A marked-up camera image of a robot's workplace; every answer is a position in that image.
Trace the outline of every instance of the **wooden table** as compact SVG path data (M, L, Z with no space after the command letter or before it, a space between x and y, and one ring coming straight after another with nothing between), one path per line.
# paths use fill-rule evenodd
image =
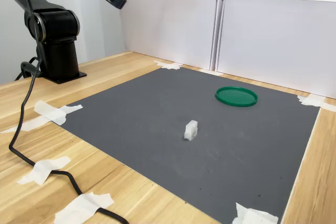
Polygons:
M26 105L24 121L39 116L33 110L38 100L59 108L159 68L154 59L125 52L81 64L80 70L88 76L78 80L57 85L46 79L37 79ZM222 77L308 95L227 74ZM0 86L0 131L17 125L19 108L29 84L30 78ZM336 105L334 99L326 99L326 102ZM75 199L77 194L68 178L59 175L50 175L42 186L35 183L16 184L32 167L9 151L8 145L13 135L0 134L0 223L51 223L55 213ZM217 223L156 183L53 123L49 122L30 132L21 132L15 147L34 161L69 156L71 162L63 170L73 174L81 190L84 193L110 193L115 203L108 209L130 223ZM87 221L115 222L100 213ZM320 109L283 223L336 223L334 112Z

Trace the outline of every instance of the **green lid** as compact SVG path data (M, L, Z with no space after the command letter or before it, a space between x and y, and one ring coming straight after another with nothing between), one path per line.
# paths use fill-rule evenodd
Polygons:
M258 96L241 87L222 87L216 91L216 98L227 105L249 107L257 103Z

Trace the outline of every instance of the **gray foam mat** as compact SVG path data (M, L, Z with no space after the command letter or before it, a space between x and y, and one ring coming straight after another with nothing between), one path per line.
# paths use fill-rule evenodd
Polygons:
M237 108L223 86L257 93ZM189 69L158 69L82 99L62 127L221 223L236 202L281 218L319 108L297 96ZM183 139L186 124L198 134Z

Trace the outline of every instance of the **black robotic arm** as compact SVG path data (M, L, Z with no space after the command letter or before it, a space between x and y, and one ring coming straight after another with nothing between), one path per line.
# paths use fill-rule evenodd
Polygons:
M60 84L86 76L78 69L74 41L79 34L80 25L74 12L46 0L30 0L35 16L34 22L27 0L15 1L25 11L25 25L34 38L35 22L38 26L37 39L44 52L40 55L42 62L40 71L37 70L37 77L45 77ZM126 3L126 0L106 1L118 9ZM22 62L21 71L25 78L35 73L36 68L30 62Z

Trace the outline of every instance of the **masking tape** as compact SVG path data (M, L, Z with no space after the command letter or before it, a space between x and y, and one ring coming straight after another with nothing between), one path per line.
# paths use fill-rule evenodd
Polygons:
M81 194L55 214L54 224L81 224L90 219L98 208L107 208L113 203L110 194Z
M299 101L301 102L302 105L310 105L310 106L315 106L315 107L321 107L325 110L330 110L330 111L336 112L336 106L325 103L324 102L325 97L322 97L320 95L310 94L307 97L302 97L302 96L298 95L298 98L299 98Z
M38 101L35 104L34 111L41 114L39 117L32 119L30 121L24 122L22 124L21 130L22 131L31 131L35 128L41 127L46 123L53 121L58 125L62 125L66 121L66 114L72 113L76 110L83 108L82 105L77 106L63 106L58 108L54 108L53 106L43 102ZM8 130L2 131L0 133L8 133L8 132L15 132L17 126L12 127Z
M270 215L267 212L245 208L236 203L237 217L232 224L277 224L278 217Z
M200 72L209 73L209 74L212 74L214 76L221 76L223 74L223 73L220 73L220 72L215 72L215 71L211 71L211 70L207 70L207 69L201 69Z
M183 65L182 63L163 63L160 61L155 60L154 62L157 63L157 66L162 66L161 68L166 68L166 69L180 69L180 66Z
M52 170L61 169L70 161L71 159L69 157L40 160L35 163L33 170L27 175L23 176L17 183L26 184L35 181L38 185L41 186L46 181Z

